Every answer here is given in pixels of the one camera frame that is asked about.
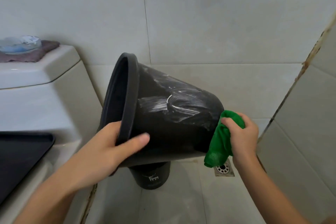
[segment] floor drain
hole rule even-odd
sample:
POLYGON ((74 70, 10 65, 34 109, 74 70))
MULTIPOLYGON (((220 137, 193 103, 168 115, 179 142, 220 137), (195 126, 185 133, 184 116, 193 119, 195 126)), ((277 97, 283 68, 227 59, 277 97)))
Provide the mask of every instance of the floor drain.
POLYGON ((231 167, 230 160, 227 160, 224 165, 220 167, 214 167, 216 176, 234 176, 233 169, 231 167))

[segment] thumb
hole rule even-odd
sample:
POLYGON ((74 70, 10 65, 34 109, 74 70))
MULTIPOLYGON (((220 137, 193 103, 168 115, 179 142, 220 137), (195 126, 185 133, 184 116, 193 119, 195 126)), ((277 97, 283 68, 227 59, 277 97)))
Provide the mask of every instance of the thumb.
POLYGON ((221 123, 228 127, 231 134, 241 130, 241 127, 239 127, 231 118, 222 118, 221 123))
POLYGON ((120 144, 112 148, 114 160, 119 165, 126 158, 144 148, 148 144, 148 142, 149 142, 149 134, 144 133, 139 136, 133 137, 126 143, 120 144))

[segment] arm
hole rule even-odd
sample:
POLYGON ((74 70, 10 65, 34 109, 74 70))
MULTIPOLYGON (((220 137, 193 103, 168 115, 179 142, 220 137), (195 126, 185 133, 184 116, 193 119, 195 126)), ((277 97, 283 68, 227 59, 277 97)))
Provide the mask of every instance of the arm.
POLYGON ((94 185, 113 173, 124 159, 149 142, 149 135, 142 134, 115 146, 120 124, 106 125, 42 183, 14 224, 62 223, 79 189, 94 185))
POLYGON ((238 114, 245 122, 245 129, 231 118, 223 118, 221 122, 231 133, 233 163, 265 222, 309 224, 261 167, 256 156, 258 126, 246 115, 238 114))

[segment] hand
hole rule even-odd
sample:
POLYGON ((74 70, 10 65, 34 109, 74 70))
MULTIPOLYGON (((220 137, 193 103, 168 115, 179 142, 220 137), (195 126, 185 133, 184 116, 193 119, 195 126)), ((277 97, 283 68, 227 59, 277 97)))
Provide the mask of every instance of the hand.
POLYGON ((120 121, 107 124, 51 178, 54 177, 58 184, 66 184, 67 193, 72 193, 112 174, 124 159, 149 142, 149 135, 141 134, 115 146, 120 124, 120 121))
POLYGON ((231 133, 233 162, 236 166, 256 156, 258 126, 245 114, 237 112, 245 122, 245 128, 239 127, 231 118, 222 118, 221 122, 231 133))

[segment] green scrubbing cloth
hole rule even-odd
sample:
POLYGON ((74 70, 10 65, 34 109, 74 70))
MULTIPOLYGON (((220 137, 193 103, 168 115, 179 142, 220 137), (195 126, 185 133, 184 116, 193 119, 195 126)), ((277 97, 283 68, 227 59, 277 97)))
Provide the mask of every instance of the green scrubbing cloth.
POLYGON ((206 167, 220 167, 224 165, 229 156, 233 156, 230 131, 227 126, 221 123, 223 117, 231 118, 238 126, 245 128, 245 123, 238 114, 229 110, 222 112, 215 133, 212 136, 209 150, 204 158, 206 167))

